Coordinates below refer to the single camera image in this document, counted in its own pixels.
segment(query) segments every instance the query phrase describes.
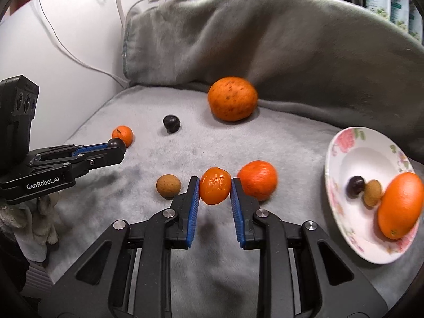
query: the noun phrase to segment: gray blanket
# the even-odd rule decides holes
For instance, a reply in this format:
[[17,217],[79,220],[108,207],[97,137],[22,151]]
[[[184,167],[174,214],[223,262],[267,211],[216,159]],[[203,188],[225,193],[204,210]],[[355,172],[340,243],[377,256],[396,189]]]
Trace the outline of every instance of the gray blanket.
[[124,72],[142,85],[240,76],[261,106],[376,129],[424,162],[424,48],[340,0],[169,0],[130,12]]
[[[168,135],[162,124],[177,115],[181,129]],[[115,220],[146,220],[170,201],[156,192],[156,180],[171,173],[187,189],[190,176],[212,166],[232,176],[256,159],[274,164],[279,185],[262,205],[283,220],[321,225],[392,306],[417,274],[424,258],[424,224],[407,253],[392,264],[377,266],[361,259],[346,244],[331,215],[324,187],[326,150],[338,128],[289,113],[259,108],[241,124],[217,121],[206,94],[169,88],[136,87],[100,109],[69,140],[95,144],[119,124],[131,126],[135,142],[120,165],[93,170],[62,191],[56,205],[59,249],[48,271],[59,277]],[[424,166],[413,162],[422,177]],[[253,318],[257,298],[259,254],[237,243],[229,199],[199,207],[196,236],[187,251],[172,251],[172,300],[175,318]]]
[[[61,193],[60,248],[48,268],[53,281],[114,220],[135,223],[168,207],[155,189],[159,176],[175,174],[185,190],[190,176],[211,166],[235,176],[247,162],[263,159],[279,174],[263,207],[292,223],[315,220],[394,305],[422,264],[423,224],[398,261],[364,261],[337,230],[323,168],[336,126],[380,130],[409,156],[424,159],[420,44],[337,0],[172,0],[132,11],[124,54],[134,82],[206,91],[216,79],[237,75],[255,84],[261,106],[285,112],[258,108],[248,121],[226,124],[213,118],[201,92],[136,87],[112,99],[69,142],[104,142],[125,124],[135,143],[122,164],[92,171]],[[172,135],[162,124],[170,113],[182,121]],[[424,166],[413,166],[423,177]],[[172,252],[174,316],[254,317],[258,265],[257,252],[239,248],[229,199],[201,204],[192,248]]]

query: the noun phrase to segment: brown round fruit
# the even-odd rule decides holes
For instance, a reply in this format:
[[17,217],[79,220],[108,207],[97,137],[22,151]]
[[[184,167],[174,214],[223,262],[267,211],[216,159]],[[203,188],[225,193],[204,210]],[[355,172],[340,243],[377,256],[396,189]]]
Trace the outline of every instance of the brown round fruit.
[[156,190],[163,198],[172,198],[179,194],[181,182],[174,175],[163,175],[156,182]]
[[219,79],[208,92],[208,103],[212,113],[227,122],[249,117],[255,111],[257,101],[256,89],[241,77]]
[[382,196],[382,187],[378,180],[370,180],[365,184],[364,195],[362,200],[369,207],[374,207],[380,202]]

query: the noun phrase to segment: orange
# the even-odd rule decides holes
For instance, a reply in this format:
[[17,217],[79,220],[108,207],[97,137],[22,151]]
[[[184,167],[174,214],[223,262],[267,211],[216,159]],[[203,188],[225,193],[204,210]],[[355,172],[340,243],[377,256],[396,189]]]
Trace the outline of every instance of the orange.
[[274,166],[263,160],[249,162],[239,171],[243,191],[258,201],[267,200],[277,188],[278,174]]
[[377,218],[383,234],[390,239],[400,239],[417,222],[424,200],[424,185],[415,173],[397,175],[387,187]]
[[134,134],[130,127],[127,127],[126,125],[120,125],[119,127],[113,130],[112,138],[121,139],[125,142],[125,145],[128,148],[129,146],[131,146],[131,143],[134,140]]
[[218,167],[211,167],[200,179],[199,194],[206,204],[218,204],[230,194],[231,176]]
[[241,77],[219,79],[208,92],[208,103],[212,113],[227,122],[249,117],[255,111],[257,101],[256,89]]

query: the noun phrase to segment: white wall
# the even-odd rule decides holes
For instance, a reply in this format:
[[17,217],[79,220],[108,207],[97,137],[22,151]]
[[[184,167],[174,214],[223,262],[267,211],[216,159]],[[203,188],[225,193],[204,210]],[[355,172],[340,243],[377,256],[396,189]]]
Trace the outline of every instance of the white wall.
[[[41,1],[59,39],[74,55],[124,78],[122,28],[115,0]],[[136,1],[122,0],[124,12]],[[139,6],[151,7],[147,1]],[[38,0],[30,1],[0,25],[0,80],[15,75],[25,75],[40,86],[31,149],[63,144],[122,90],[113,79],[61,53]],[[105,135],[98,142],[109,138]]]

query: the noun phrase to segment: white plate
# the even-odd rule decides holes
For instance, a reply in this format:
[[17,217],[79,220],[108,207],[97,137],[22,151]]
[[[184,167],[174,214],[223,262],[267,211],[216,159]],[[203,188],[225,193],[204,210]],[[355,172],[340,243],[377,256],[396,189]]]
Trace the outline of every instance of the white plate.
[[399,173],[414,169],[402,150],[378,131],[351,127],[330,142],[325,162],[325,186],[334,219],[350,247],[363,259],[387,264],[406,252],[417,234],[419,220],[400,240],[390,240],[380,231],[377,209],[367,207],[362,195],[350,199],[346,185],[355,175],[366,182],[377,179],[383,190]]

